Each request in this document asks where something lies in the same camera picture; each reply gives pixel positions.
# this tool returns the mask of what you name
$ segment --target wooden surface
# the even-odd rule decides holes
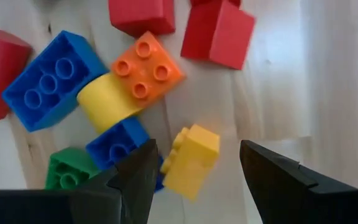
[[[240,170],[240,139],[358,187],[358,1],[243,0],[241,8],[257,25],[243,71],[233,71],[179,56],[190,5],[175,0],[177,31],[160,40],[188,79],[140,120],[164,155],[182,127],[198,123],[222,136],[221,157],[196,203],[164,190],[149,223],[261,223]],[[33,58],[62,29],[76,32],[107,66],[134,42],[111,27],[106,0],[0,0],[0,29],[32,44]],[[41,188],[50,153],[96,136],[80,108],[32,134],[8,116],[0,189]]]

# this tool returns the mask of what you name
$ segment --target green brick stud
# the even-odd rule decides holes
[[[98,173],[84,150],[68,147],[50,156],[45,189],[74,189]]]

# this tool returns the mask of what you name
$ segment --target yellow brick stud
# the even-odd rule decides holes
[[[135,105],[117,77],[110,73],[88,83],[77,95],[77,101],[98,133],[142,109]]]
[[[203,182],[219,157],[220,137],[198,125],[183,128],[164,161],[163,185],[195,200]]]

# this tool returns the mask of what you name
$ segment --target yellow cylindrical block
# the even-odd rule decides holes
[[[98,133],[142,109],[136,106],[117,77],[110,73],[88,83],[77,95],[77,101]]]

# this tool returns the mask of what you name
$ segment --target orange lego brick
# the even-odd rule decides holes
[[[157,101],[186,78],[150,32],[120,56],[112,70],[141,107]]]

